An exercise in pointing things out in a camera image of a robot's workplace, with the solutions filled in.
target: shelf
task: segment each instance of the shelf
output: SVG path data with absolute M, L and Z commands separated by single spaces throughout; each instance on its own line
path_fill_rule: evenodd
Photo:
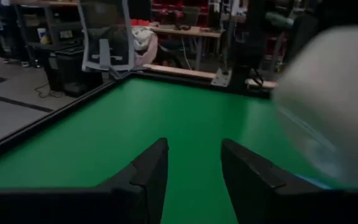
M 29 6 L 29 5 L 22 5 L 22 7 L 25 7 L 25 8 L 39 8 L 39 9 L 41 9 L 42 8 L 42 6 Z
M 51 24 L 51 27 L 57 31 L 82 29 L 81 22 L 62 22 L 59 24 Z
M 75 44 L 75 42 L 79 42 L 80 40 L 82 40 L 82 38 L 74 38 L 71 40 L 63 40 L 61 41 L 59 44 L 41 44 L 38 42 L 28 42 L 27 45 L 31 46 L 31 47 L 35 47 L 38 49 L 54 49 L 58 46 L 63 46 L 63 45 L 67 45 L 67 44 Z
M 152 9 L 152 12 L 160 12 L 162 9 Z M 200 12 L 200 16 L 208 16 L 207 12 Z
M 26 6 L 77 6 L 77 2 L 39 1 L 39 0 L 11 0 L 11 4 Z

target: wooden board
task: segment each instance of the wooden board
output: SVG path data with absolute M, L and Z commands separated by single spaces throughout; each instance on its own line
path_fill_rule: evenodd
M 77 6 L 76 1 L 11 0 L 11 4 L 26 6 Z
M 174 73 L 177 75 L 196 76 L 196 77 L 208 78 L 208 79 L 213 79 L 215 77 L 215 73 L 194 71 L 194 70 L 183 69 L 183 68 L 173 68 L 173 67 L 151 65 L 151 64 L 145 64 L 143 65 L 143 67 L 151 68 L 151 70 L 153 71 Z

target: office chair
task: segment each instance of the office chair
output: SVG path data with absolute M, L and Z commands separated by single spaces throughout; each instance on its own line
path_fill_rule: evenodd
M 84 32 L 82 70 L 130 70 L 134 67 L 134 38 L 127 0 L 79 0 Z

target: metal bracket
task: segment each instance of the metal bracket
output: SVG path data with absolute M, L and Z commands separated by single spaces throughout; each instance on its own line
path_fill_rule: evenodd
M 228 70 L 227 74 L 223 74 L 223 71 L 221 68 L 218 69 L 216 72 L 215 78 L 212 79 L 211 84 L 214 86 L 221 86 L 221 87 L 227 87 L 230 83 L 232 70 Z
M 109 77 L 115 80 L 122 80 L 123 78 L 127 77 L 129 74 L 131 74 L 131 71 L 126 71 L 126 72 L 117 72 L 117 70 L 113 69 L 112 67 L 110 67 L 109 69 Z

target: green table surface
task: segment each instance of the green table surface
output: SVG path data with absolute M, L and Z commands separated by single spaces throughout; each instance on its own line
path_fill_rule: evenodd
M 321 178 L 291 148 L 269 100 L 134 78 L 1 156 L 0 187 L 95 186 L 160 137 L 170 146 L 162 223 L 237 223 L 223 138 Z

